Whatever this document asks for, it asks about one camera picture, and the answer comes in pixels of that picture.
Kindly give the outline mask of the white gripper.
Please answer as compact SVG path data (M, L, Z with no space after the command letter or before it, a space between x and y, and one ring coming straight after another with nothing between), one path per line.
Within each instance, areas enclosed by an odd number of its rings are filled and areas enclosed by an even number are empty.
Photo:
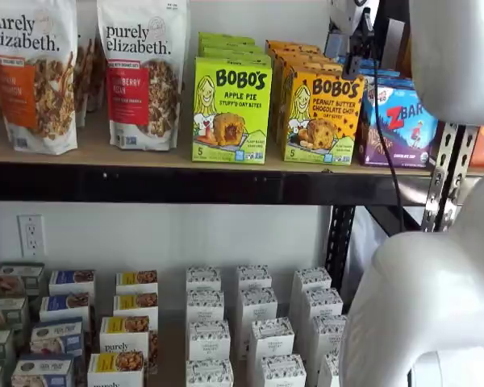
M328 5L330 21L338 31L328 33L324 55L331 59L338 59L340 56L345 56L342 78L345 80L355 80L360 73L362 61L373 55L374 38L352 36L349 39L349 36L357 29L361 16L366 8L369 9L371 25L374 25L380 1L331 0L328 2Z

